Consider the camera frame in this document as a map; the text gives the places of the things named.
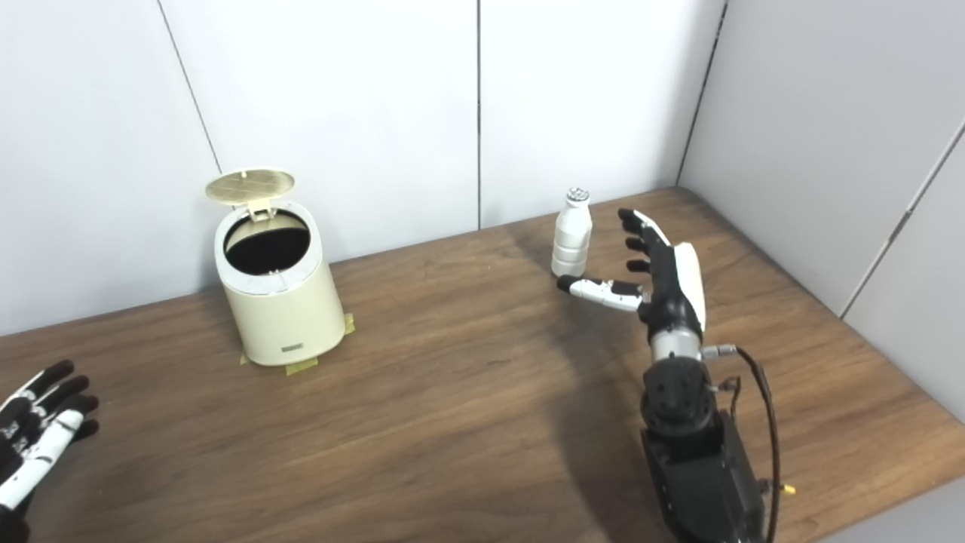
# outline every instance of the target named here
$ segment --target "trash can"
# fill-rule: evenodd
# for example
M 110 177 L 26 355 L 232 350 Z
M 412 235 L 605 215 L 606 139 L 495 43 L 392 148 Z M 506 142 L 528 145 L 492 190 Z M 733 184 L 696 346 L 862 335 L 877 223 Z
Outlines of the trash can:
M 317 357 L 342 341 L 345 315 L 308 210 L 276 200 L 294 186 L 277 170 L 242 170 L 207 185 L 236 206 L 218 225 L 214 262 L 244 354 L 266 366 Z

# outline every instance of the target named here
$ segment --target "open lid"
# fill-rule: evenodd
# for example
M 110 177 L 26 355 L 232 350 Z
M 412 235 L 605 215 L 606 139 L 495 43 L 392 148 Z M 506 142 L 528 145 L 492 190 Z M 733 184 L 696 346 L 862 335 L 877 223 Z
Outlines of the open lid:
M 265 220 L 275 215 L 271 199 L 295 186 L 290 174 L 279 170 L 240 170 L 225 174 L 207 184 L 207 197 L 229 206 L 247 206 L 251 219 Z

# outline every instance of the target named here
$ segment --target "black cable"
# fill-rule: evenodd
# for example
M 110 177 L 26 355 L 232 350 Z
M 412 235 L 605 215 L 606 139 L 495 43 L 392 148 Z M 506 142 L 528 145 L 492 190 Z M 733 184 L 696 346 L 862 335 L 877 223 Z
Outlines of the black cable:
M 728 381 L 731 381 L 731 380 L 733 382 L 733 385 L 731 385 L 732 386 L 731 390 L 733 391 L 733 394 L 731 395 L 731 420 L 733 420 L 733 423 L 736 424 L 737 423 L 737 398 L 740 397 L 740 376 L 731 377 L 730 379 L 728 379 Z
M 764 368 L 760 367 L 760 364 L 758 364 L 747 351 L 744 351 L 740 347 L 737 347 L 737 353 L 751 366 L 751 373 L 754 374 L 754 380 L 758 382 L 760 396 L 763 398 L 764 408 L 767 410 L 767 425 L 771 434 L 771 466 L 774 470 L 774 482 L 771 488 L 771 516 L 767 526 L 767 543 L 774 543 L 774 536 L 778 530 L 778 508 L 781 505 L 781 489 L 784 488 L 784 485 L 781 483 L 781 445 L 778 443 L 778 421 L 777 416 L 774 414 L 774 400 L 771 398 L 771 389 L 767 384 L 767 378 L 764 376 Z

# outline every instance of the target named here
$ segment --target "masking tape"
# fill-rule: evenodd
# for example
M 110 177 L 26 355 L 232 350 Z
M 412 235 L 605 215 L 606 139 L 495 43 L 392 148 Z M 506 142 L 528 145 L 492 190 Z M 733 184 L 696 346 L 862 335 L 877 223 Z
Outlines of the masking tape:
M 291 375 L 293 375 L 293 374 L 295 374 L 295 373 L 298 373 L 299 371 L 302 371 L 302 370 L 305 370 L 305 369 L 308 369 L 308 368 L 310 368 L 310 367 L 312 367 L 312 366 L 317 366 L 317 365 L 318 365 L 318 358 L 317 358 L 317 357 L 316 357 L 316 358 L 309 358 L 309 359 L 307 359 L 307 360 L 302 360 L 302 361 L 296 362 L 296 363 L 294 363 L 294 364 L 289 364 L 289 365 L 285 366 L 285 376 L 286 376 L 286 377 L 291 377 Z
M 351 313 L 345 313 L 345 335 L 349 335 L 354 331 L 355 331 L 355 315 L 352 315 Z M 248 359 L 248 357 L 244 353 L 241 353 L 240 364 L 247 364 L 250 361 L 251 360 Z M 302 360 L 294 364 L 289 364 L 285 366 L 285 375 L 289 376 L 293 373 L 298 373 L 299 371 L 302 371 L 304 369 L 308 369 L 312 366 L 317 366 L 317 365 L 318 365 L 317 357 L 309 358 L 307 360 Z

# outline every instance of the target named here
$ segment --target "wooden table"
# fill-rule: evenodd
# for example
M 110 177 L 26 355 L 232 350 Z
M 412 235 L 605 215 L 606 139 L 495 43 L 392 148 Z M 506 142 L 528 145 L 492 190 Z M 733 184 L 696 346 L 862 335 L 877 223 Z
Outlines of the wooden table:
M 799 492 L 779 541 L 965 474 L 965 428 L 689 192 L 594 206 L 588 274 L 632 276 L 621 206 L 694 244 L 707 342 L 766 367 Z M 639 443 L 644 328 L 556 290 L 553 219 L 334 265 L 358 331 L 291 377 L 238 364 L 220 291 L 0 339 L 0 389 L 72 357 L 101 398 L 101 433 L 34 501 L 33 541 L 672 541 Z M 739 411 L 766 476 L 753 388 Z

